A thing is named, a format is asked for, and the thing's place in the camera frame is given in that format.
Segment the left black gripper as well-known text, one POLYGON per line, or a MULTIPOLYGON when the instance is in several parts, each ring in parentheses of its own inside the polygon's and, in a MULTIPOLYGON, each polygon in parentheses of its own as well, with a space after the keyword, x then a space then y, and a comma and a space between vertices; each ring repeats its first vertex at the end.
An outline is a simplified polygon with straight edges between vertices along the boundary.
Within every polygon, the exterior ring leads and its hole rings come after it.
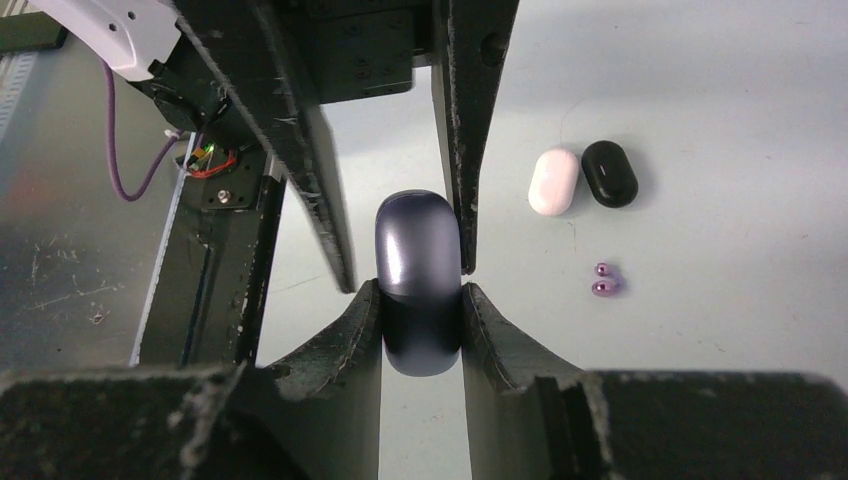
POLYGON ((256 140, 282 162, 345 294, 357 289, 355 255, 321 104, 410 91, 433 43, 444 184, 459 226, 462 273, 470 275, 482 162, 518 7, 518 0, 173 4, 256 140))

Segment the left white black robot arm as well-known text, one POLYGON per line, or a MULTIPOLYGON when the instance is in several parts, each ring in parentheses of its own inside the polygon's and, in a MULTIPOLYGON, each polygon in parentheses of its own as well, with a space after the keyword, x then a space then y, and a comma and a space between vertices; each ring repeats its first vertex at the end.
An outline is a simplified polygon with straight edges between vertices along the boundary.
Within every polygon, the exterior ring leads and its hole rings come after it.
POLYGON ((353 250, 322 108, 403 93, 431 70, 445 187, 476 268, 482 161, 514 1, 42 1, 173 126, 281 162, 338 288, 353 250))

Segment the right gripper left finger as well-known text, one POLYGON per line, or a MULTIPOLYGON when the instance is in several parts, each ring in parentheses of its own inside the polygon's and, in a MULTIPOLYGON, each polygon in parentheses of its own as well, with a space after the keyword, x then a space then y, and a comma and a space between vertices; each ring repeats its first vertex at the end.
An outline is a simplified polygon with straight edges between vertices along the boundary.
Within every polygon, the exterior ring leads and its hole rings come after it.
POLYGON ((1 375, 5 479, 374 479, 380 293, 277 362, 1 375))

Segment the white earbud charging case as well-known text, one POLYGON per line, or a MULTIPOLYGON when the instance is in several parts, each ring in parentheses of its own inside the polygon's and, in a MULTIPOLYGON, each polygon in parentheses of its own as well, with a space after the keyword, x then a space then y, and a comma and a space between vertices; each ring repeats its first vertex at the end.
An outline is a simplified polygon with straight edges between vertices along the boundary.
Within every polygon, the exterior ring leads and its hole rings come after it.
POLYGON ((528 189, 528 202, 539 215, 554 217, 567 211, 573 202, 580 164, 563 148, 541 154, 534 166, 528 189))

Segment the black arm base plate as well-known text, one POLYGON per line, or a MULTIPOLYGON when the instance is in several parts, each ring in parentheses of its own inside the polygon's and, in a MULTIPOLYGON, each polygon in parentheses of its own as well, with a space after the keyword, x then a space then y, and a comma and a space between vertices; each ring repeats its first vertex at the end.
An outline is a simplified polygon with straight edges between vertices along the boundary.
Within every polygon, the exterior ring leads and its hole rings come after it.
POLYGON ((177 189, 132 364, 255 362, 285 191, 271 163, 248 150, 177 189))

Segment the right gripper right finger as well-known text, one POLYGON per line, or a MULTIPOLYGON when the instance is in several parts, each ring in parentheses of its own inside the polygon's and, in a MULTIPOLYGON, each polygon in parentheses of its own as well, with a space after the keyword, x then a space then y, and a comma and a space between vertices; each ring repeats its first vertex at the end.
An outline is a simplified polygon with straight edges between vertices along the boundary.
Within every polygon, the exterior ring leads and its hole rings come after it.
POLYGON ((843 479, 847 396, 811 373, 583 370, 463 289, 476 479, 843 479))

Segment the purple earbud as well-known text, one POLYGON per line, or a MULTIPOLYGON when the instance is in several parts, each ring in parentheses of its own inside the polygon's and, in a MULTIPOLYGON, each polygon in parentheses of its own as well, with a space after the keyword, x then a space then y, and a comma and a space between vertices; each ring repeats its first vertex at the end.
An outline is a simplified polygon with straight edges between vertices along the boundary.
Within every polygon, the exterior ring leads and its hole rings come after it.
POLYGON ((597 279, 591 285, 591 292, 598 297, 608 298, 617 295, 622 286, 616 269, 607 262, 598 262, 594 267, 597 279))

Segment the purple earbud charging case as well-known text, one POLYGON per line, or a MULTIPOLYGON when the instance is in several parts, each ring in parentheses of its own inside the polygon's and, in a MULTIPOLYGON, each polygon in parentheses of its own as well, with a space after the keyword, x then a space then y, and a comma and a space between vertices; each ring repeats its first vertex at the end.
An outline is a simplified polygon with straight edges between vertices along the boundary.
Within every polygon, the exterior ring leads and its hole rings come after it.
POLYGON ((390 364, 410 377, 446 372, 462 343, 461 242, 448 201, 426 190, 385 199, 375 219, 375 256, 390 364))

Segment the black earbud charging case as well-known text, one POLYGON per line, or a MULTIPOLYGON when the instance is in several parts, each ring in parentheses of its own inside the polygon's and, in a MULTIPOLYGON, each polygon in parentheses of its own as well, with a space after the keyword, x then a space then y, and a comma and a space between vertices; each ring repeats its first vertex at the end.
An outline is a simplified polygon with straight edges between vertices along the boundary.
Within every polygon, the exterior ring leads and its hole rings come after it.
POLYGON ((625 150, 600 140, 583 152, 581 166, 594 199, 607 208, 622 208, 637 197, 639 183, 625 150))

